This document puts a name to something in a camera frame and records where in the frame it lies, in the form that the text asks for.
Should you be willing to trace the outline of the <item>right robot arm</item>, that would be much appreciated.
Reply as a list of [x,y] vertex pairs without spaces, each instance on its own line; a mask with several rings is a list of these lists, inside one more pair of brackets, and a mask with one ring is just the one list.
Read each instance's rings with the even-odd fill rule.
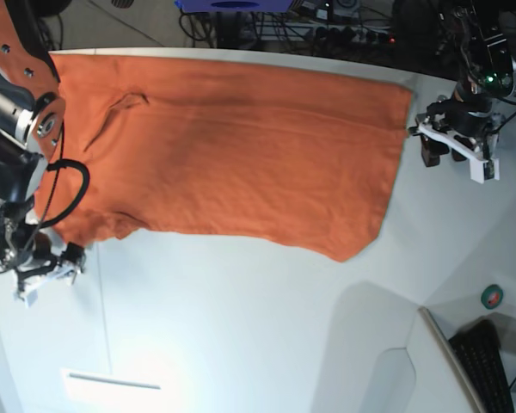
[[[80,270],[82,247],[69,243],[52,252],[44,233],[65,219],[85,196],[88,168],[64,156],[65,100],[49,54],[43,20],[60,15],[67,1],[0,1],[0,273],[19,281]],[[74,169],[82,184],[70,205],[54,218],[43,211],[27,222],[44,174]]]

